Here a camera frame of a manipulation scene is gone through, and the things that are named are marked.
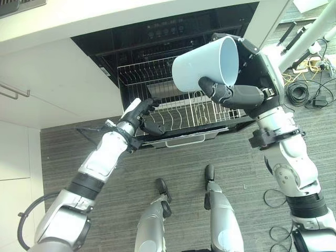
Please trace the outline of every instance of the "dishwasher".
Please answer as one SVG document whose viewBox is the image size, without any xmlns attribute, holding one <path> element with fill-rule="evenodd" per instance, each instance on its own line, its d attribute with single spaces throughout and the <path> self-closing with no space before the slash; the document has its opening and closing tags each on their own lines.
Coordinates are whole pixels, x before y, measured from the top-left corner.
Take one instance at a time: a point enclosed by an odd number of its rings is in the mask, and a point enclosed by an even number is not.
<svg viewBox="0 0 336 252">
<path fill-rule="evenodd" d="M 172 65 L 177 56 L 209 43 L 213 33 L 243 37 L 257 6 L 247 3 L 185 13 L 72 40 L 119 88 L 124 110 L 137 97 L 161 99 L 146 120 L 163 124 L 166 133 L 155 137 L 138 130 L 136 137 L 143 145 L 171 148 L 236 132 L 253 123 L 243 110 L 223 108 L 201 91 L 180 92 L 172 78 Z"/>
<path fill-rule="evenodd" d="M 136 137 L 156 148 L 183 146 L 213 139 L 251 122 L 243 110 L 232 110 L 214 103 L 202 91 L 181 92 L 172 78 L 175 57 L 118 67 L 118 85 L 124 109 L 137 97 L 160 98 L 161 104 L 145 117 L 162 124 L 163 136 L 150 136 L 140 129 Z"/>
</svg>

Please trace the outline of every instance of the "white countertop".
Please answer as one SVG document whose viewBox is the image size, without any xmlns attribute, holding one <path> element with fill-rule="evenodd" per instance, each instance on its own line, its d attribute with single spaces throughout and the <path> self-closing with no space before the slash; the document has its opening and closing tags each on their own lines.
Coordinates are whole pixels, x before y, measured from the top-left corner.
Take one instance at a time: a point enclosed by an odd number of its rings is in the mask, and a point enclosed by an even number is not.
<svg viewBox="0 0 336 252">
<path fill-rule="evenodd" d="M 0 55 L 98 30 L 251 0 L 48 0 L 0 19 Z"/>
</svg>

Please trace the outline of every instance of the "coiled cable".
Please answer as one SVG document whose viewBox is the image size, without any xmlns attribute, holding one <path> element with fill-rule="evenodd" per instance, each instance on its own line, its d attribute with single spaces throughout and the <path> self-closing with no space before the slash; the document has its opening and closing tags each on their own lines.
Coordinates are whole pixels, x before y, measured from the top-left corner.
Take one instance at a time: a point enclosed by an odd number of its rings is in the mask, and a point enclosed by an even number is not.
<svg viewBox="0 0 336 252">
<path fill-rule="evenodd" d="M 296 107 L 305 105 L 309 99 L 308 86 L 303 81 L 288 84 L 286 94 L 289 101 Z"/>
</svg>

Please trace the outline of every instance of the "robot leg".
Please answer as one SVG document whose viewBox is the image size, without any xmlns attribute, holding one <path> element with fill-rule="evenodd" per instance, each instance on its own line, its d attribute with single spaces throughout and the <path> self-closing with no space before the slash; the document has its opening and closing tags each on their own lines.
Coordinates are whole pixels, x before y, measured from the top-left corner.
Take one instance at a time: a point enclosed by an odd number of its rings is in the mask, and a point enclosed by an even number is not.
<svg viewBox="0 0 336 252">
<path fill-rule="evenodd" d="M 230 202 L 214 182 L 215 169 L 205 168 L 206 189 L 204 207 L 211 209 L 211 248 L 214 252 L 244 251 L 243 238 Z"/>
<path fill-rule="evenodd" d="M 163 221 L 171 215 L 169 207 L 171 198 L 161 178 L 155 183 L 161 195 L 151 203 L 140 218 L 134 252 L 166 251 Z"/>
</svg>

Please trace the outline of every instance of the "cabinet handle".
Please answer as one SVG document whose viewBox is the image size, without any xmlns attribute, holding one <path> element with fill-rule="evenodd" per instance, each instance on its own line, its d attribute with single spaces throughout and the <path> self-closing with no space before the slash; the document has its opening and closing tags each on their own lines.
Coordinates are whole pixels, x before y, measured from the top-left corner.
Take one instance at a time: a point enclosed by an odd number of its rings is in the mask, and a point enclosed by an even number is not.
<svg viewBox="0 0 336 252">
<path fill-rule="evenodd" d="M 21 91 L 18 91 L 18 90 L 15 90 L 15 89 L 13 89 L 13 88 L 10 88 L 10 87 L 8 87 L 8 86 L 5 86 L 5 85 L 3 85 L 3 84 L 1 84 L 1 83 L 0 83 L 0 87 L 2 87 L 2 88 L 4 88 L 4 89 L 7 89 L 7 90 L 9 90 L 9 91 L 11 91 L 11 92 L 14 92 L 14 93 L 15 93 L 14 96 L 11 96 L 11 95 L 8 95 L 8 94 L 6 94 L 6 93 L 2 93 L 2 92 L 0 92 L 0 95 L 9 97 L 9 98 L 14 99 L 14 100 L 17 100 L 17 99 L 19 98 L 19 95 L 24 96 L 24 97 L 29 97 L 29 96 L 30 96 L 30 90 L 27 90 L 26 93 L 23 93 L 23 92 L 21 92 Z"/>
</svg>

